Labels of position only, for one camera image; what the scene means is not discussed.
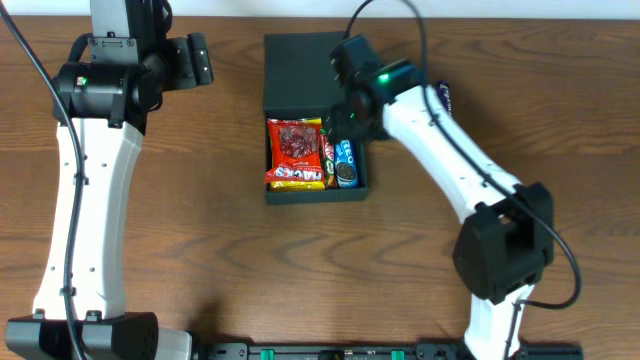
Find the blue Oreo cookie pack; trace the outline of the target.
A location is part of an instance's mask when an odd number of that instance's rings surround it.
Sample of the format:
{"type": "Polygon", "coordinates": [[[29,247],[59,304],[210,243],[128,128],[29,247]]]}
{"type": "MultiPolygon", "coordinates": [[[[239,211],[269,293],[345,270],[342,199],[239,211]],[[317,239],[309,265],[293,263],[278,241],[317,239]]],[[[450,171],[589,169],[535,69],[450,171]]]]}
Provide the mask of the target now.
{"type": "Polygon", "coordinates": [[[334,170],[340,188],[359,186],[356,154],[350,140],[341,140],[335,145],[334,170]]]}

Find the green red Milo bar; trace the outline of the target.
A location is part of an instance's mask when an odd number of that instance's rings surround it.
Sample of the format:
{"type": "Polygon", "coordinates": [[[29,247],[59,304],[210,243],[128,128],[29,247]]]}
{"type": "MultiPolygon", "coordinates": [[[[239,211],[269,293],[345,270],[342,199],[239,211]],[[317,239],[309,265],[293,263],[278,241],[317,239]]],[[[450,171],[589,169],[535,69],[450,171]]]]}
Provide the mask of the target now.
{"type": "Polygon", "coordinates": [[[323,168],[325,173],[325,186],[327,189],[335,189],[338,187],[336,175],[335,175],[335,153],[334,146],[329,143],[328,137],[324,130],[320,135],[322,145],[322,159],[323,168]]]}

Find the black gift box with lid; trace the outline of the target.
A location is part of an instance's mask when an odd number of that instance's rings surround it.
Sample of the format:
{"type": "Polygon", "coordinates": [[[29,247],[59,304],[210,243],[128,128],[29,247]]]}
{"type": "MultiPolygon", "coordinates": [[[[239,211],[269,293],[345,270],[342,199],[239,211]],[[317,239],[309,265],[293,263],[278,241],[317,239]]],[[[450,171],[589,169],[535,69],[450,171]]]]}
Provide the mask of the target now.
{"type": "MultiPolygon", "coordinates": [[[[314,32],[267,34],[264,37],[265,118],[297,120],[326,118],[330,107],[344,98],[334,80],[330,54],[343,33],[314,32]]],[[[362,201],[369,194],[365,146],[353,144],[358,186],[323,191],[274,192],[265,186],[269,205],[362,201]]]]}

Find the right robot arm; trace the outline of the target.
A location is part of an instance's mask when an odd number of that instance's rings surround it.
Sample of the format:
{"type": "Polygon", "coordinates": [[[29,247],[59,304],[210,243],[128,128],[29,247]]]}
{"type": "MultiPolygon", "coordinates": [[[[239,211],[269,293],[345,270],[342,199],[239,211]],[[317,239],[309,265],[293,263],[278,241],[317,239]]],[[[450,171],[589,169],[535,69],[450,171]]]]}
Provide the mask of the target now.
{"type": "Polygon", "coordinates": [[[464,345],[474,359],[512,358],[524,307],[554,259],[551,194],[496,165],[453,119],[447,84],[427,84],[409,61],[332,66],[347,101],[327,120],[330,140],[388,135],[423,166],[462,225],[453,262],[472,294],[464,345]]]}

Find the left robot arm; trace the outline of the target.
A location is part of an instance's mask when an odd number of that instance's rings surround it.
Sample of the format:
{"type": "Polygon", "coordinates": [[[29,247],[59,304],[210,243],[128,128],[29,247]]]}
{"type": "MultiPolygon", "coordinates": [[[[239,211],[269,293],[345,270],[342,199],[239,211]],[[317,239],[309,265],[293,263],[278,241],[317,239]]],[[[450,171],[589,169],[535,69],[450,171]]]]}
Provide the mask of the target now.
{"type": "Polygon", "coordinates": [[[201,33],[170,38],[167,0],[94,1],[92,29],[55,76],[59,182],[51,247],[28,316],[6,345],[25,359],[202,359],[187,331],[126,308],[123,243],[147,118],[168,91],[214,80],[201,33]]]}

